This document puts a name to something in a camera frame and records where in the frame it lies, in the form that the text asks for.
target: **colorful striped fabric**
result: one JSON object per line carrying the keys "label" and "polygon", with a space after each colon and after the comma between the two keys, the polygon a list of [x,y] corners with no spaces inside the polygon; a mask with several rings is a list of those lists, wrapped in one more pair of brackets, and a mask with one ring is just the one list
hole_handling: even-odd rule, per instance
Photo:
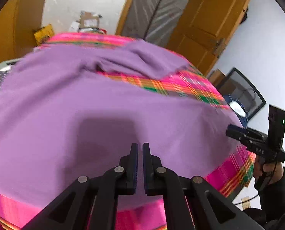
{"label": "colorful striped fabric", "polygon": [[[51,38],[47,44],[37,48],[41,50],[55,44],[78,44],[82,47],[115,48],[134,39],[89,33],[63,33]],[[113,80],[127,82],[143,89],[165,96],[192,97],[209,103],[211,106],[229,110],[229,106],[213,85],[193,66],[165,77],[162,80],[150,80],[145,77],[128,76],[121,73],[101,73]],[[249,184],[253,173],[255,154],[239,145],[226,161],[205,179],[224,196],[233,200],[240,190]],[[5,229],[20,229],[41,209],[20,203],[0,194],[0,222]],[[164,230],[166,227],[163,201],[159,200],[143,207],[118,212],[116,229],[119,230]]]}

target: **power outlet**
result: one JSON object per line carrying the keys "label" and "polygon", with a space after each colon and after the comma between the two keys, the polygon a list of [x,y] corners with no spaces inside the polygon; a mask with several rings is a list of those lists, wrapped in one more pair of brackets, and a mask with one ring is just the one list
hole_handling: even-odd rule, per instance
{"label": "power outlet", "polygon": [[248,208],[251,208],[251,206],[250,206],[250,201],[247,201],[247,200],[249,200],[249,197],[248,197],[248,196],[242,198],[242,201],[245,201],[245,202],[242,203],[243,210],[248,209]]}

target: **door panel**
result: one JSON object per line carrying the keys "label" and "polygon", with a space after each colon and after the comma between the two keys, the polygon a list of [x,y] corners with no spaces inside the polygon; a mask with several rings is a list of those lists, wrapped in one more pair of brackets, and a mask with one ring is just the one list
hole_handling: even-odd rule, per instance
{"label": "door panel", "polygon": [[206,75],[237,29],[250,0],[189,0],[167,48]]}

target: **metal screw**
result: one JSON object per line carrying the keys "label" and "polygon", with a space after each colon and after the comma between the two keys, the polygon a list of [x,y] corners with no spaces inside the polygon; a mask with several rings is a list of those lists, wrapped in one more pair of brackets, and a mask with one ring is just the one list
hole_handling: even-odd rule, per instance
{"label": "metal screw", "polygon": [[115,171],[116,173],[121,173],[121,172],[124,171],[124,168],[121,167],[121,166],[117,166],[117,167],[114,169],[114,171]]}
{"label": "metal screw", "polygon": [[198,175],[197,175],[197,176],[194,176],[194,177],[193,177],[193,182],[199,184],[199,183],[202,183],[202,182],[203,182],[203,179],[202,179],[201,176],[198,176]]}
{"label": "metal screw", "polygon": [[87,182],[87,179],[88,179],[87,176],[82,175],[77,180],[80,183],[85,183],[85,182]]}
{"label": "metal screw", "polygon": [[156,169],[156,171],[157,171],[158,173],[165,173],[165,172],[166,172],[166,169],[165,169],[164,167],[158,167],[158,168]]}

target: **black sleeve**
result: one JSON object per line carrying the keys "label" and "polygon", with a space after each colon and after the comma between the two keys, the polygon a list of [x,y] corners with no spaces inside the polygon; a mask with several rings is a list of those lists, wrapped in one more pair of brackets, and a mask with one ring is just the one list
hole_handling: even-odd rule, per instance
{"label": "black sleeve", "polygon": [[266,221],[277,220],[285,213],[285,167],[283,169],[283,177],[278,182],[266,186],[259,192]]}

